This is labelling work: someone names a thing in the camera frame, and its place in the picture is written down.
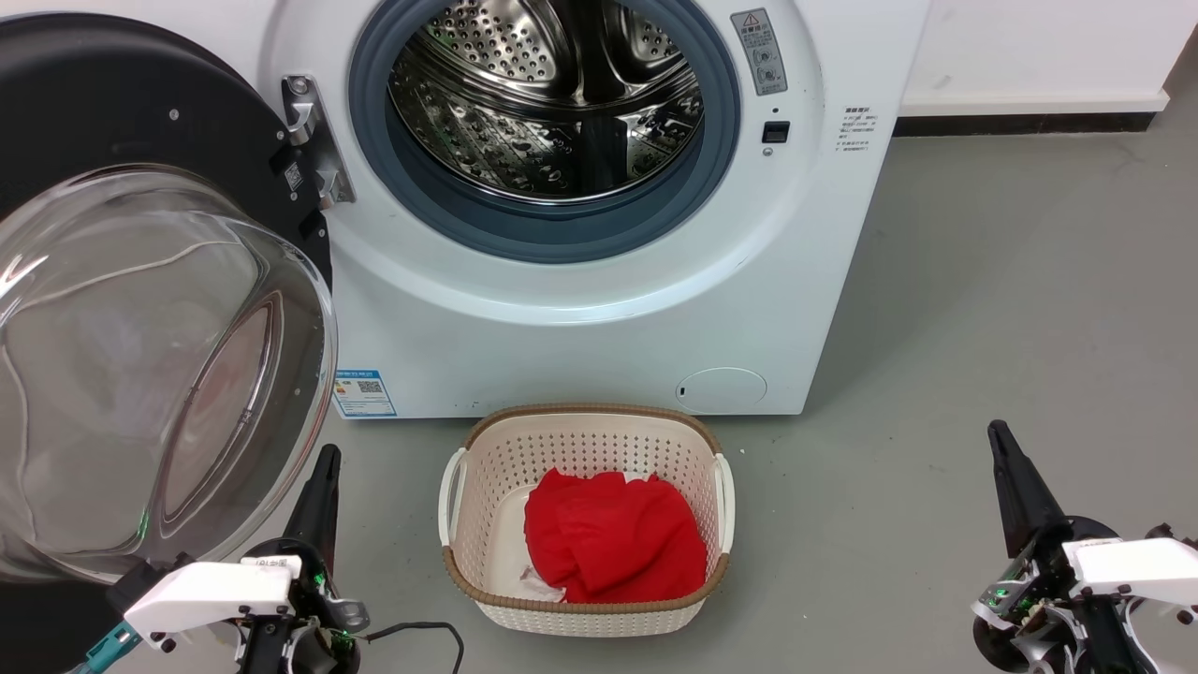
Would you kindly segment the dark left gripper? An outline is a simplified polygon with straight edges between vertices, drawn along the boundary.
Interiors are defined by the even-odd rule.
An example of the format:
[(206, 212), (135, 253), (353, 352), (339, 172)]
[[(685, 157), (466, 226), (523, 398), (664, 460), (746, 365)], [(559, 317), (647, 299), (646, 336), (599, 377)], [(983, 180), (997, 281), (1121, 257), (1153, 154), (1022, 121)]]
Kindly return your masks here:
[(325, 444), (300, 491), (282, 538), (253, 546), (243, 559), (300, 558), (300, 578), (283, 600), (238, 617), (240, 673), (356, 673), (362, 655), (353, 634), (369, 624), (363, 606), (345, 621), (347, 600), (332, 579), (341, 503), (341, 449)]

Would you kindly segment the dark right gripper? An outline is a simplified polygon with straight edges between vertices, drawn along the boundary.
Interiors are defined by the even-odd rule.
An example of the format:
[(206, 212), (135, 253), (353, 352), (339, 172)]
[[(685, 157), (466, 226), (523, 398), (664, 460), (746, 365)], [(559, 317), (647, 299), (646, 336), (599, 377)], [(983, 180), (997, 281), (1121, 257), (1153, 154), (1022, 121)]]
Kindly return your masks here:
[(1004, 419), (987, 426), (1002, 541), (1010, 563), (972, 603), (972, 644), (1005, 673), (1160, 673), (1132, 629), (1144, 602), (1127, 585), (1077, 589), (1067, 544), (1112, 540), (1099, 521), (1069, 517)]

